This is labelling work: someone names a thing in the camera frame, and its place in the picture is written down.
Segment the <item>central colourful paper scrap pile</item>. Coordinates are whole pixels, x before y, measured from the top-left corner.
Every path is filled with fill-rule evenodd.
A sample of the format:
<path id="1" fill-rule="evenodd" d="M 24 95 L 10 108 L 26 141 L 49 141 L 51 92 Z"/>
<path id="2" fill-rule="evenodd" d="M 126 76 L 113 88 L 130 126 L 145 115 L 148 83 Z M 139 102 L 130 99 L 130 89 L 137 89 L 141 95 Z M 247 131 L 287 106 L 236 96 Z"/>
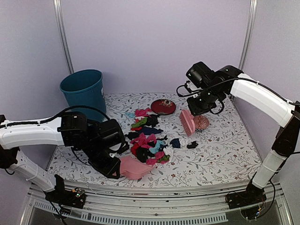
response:
<path id="1" fill-rule="evenodd" d="M 131 153 L 141 162 L 150 166 L 171 162 L 174 150 L 182 147 L 194 149 L 198 146 L 196 141 L 186 142 L 184 139 L 174 138 L 168 140 L 168 136 L 157 138 L 163 130 L 157 129 L 158 115 L 150 114 L 131 127 L 131 132 L 125 135 L 132 144 Z"/>

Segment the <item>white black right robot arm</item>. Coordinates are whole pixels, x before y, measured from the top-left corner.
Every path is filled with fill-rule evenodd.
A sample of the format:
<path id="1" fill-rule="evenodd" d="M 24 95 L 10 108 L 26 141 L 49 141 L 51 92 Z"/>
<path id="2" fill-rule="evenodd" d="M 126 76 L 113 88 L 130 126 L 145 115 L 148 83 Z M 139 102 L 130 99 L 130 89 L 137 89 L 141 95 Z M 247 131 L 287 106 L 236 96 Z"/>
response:
<path id="1" fill-rule="evenodd" d="M 300 104 L 277 94 L 242 70 L 227 65 L 213 71 L 203 62 L 194 64 L 186 77 L 196 87 L 187 99 L 193 116 L 211 112 L 216 101 L 222 102 L 227 95 L 240 98 L 270 116 L 280 129 L 271 151 L 243 193 L 242 200 L 253 204 L 284 162 L 295 152 L 300 132 Z"/>

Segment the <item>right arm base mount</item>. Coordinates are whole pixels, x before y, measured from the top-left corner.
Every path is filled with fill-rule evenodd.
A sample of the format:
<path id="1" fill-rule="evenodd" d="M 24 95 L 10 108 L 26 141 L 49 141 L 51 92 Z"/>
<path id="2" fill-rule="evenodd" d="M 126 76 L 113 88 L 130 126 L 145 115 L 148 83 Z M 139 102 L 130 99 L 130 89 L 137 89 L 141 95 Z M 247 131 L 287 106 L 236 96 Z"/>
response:
<path id="1" fill-rule="evenodd" d="M 241 210 L 241 215 L 246 220 L 255 220 L 259 217 L 262 207 L 267 200 L 264 188 L 260 189 L 252 184 L 252 180 L 248 183 L 246 190 L 240 192 L 229 192 L 225 196 L 225 202 L 229 209 L 241 208 L 255 204 L 254 207 Z"/>

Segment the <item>pink plastic dustpan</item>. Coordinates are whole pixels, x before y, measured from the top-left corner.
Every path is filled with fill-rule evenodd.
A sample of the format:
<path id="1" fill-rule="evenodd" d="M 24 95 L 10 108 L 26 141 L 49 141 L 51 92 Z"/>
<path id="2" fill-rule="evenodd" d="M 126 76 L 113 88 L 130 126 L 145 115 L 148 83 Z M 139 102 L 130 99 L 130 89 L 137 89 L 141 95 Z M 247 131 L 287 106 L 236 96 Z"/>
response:
<path id="1" fill-rule="evenodd" d="M 131 156 L 115 159 L 116 169 L 112 171 L 112 179 L 119 179 L 122 175 L 130 180 L 138 180 L 154 169 L 154 166 L 142 163 Z"/>

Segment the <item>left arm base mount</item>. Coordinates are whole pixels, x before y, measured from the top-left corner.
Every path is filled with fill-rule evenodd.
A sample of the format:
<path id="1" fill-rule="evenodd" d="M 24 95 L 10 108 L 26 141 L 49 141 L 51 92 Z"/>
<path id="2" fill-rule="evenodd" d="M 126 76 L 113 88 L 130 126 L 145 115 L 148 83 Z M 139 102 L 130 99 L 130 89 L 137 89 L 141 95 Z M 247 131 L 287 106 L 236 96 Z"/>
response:
<path id="1" fill-rule="evenodd" d="M 54 177 L 56 181 L 54 190 L 45 192 L 45 199 L 58 205 L 83 209 L 86 200 L 85 191 L 78 187 L 67 190 L 65 189 L 64 179 L 57 174 Z"/>

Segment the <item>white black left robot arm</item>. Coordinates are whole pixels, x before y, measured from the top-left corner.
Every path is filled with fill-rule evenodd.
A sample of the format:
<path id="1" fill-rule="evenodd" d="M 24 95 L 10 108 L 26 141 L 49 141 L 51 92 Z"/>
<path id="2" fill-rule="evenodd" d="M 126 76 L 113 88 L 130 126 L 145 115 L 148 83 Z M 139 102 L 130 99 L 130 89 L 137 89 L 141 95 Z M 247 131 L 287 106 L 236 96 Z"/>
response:
<path id="1" fill-rule="evenodd" d="M 125 145 L 124 134 L 115 119 L 104 122 L 87 119 L 81 112 L 63 112 L 37 121 L 0 122 L 0 167 L 18 172 L 38 185 L 59 203 L 66 203 L 70 194 L 60 176 L 50 175 L 21 150 L 21 146 L 57 145 L 81 150 L 89 165 L 107 178 L 120 177 L 120 159 L 115 155 Z"/>

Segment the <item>pink plastic hand brush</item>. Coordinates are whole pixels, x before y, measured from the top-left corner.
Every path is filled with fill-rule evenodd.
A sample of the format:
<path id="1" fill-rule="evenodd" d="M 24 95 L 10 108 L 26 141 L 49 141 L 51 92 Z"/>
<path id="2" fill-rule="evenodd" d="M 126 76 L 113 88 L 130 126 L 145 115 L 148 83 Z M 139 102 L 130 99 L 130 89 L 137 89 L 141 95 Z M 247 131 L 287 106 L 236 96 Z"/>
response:
<path id="1" fill-rule="evenodd" d="M 182 110 L 180 113 L 180 122 L 187 136 L 191 136 L 195 132 L 194 117 L 189 110 Z"/>

